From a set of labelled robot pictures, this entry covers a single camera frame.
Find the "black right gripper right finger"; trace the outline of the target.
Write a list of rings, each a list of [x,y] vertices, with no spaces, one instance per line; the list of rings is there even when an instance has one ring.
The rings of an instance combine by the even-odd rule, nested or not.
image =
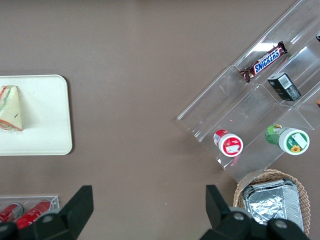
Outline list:
[[[267,240],[267,227],[255,222],[248,214],[230,210],[216,185],[205,189],[205,209],[211,228],[202,240]]]

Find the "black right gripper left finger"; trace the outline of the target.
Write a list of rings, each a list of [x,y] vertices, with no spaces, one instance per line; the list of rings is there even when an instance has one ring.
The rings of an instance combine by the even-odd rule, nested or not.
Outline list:
[[[93,188],[83,185],[59,211],[42,215],[32,227],[36,240],[76,240],[94,211]]]

